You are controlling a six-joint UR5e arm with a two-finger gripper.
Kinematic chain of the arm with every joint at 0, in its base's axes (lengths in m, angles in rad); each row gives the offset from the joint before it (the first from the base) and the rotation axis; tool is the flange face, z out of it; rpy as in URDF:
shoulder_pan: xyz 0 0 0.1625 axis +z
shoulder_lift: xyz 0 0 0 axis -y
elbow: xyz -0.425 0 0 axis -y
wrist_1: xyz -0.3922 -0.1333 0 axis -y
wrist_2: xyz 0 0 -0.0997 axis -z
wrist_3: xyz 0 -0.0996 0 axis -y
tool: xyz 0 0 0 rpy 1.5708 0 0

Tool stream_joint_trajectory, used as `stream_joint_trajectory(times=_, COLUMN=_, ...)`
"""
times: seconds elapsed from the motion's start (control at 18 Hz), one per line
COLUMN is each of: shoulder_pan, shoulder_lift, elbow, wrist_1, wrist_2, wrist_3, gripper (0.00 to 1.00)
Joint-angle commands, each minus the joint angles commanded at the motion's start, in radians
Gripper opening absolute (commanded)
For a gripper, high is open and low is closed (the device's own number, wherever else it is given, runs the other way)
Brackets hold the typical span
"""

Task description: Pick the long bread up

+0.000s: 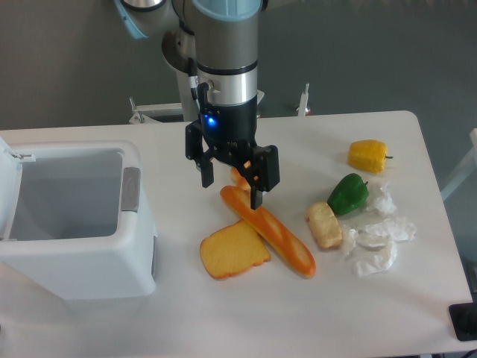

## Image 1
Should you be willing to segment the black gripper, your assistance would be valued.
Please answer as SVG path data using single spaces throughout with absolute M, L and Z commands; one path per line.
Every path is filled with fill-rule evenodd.
M 212 159 L 236 168 L 250 184 L 250 208 L 262 205 L 262 186 L 279 183 L 278 148 L 259 146 L 257 97 L 238 105 L 220 106 L 198 91 L 199 117 L 186 126 L 186 157 L 195 161 L 202 187 L 214 183 Z

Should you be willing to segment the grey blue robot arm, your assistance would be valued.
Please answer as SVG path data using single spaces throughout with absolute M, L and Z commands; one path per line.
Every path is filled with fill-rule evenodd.
M 186 126 L 186 157 L 214 181 L 212 160 L 238 170 L 250 206 L 279 183 L 278 149 L 256 143 L 259 14 L 266 1 L 116 1 L 135 39 L 161 33 L 176 72 Z

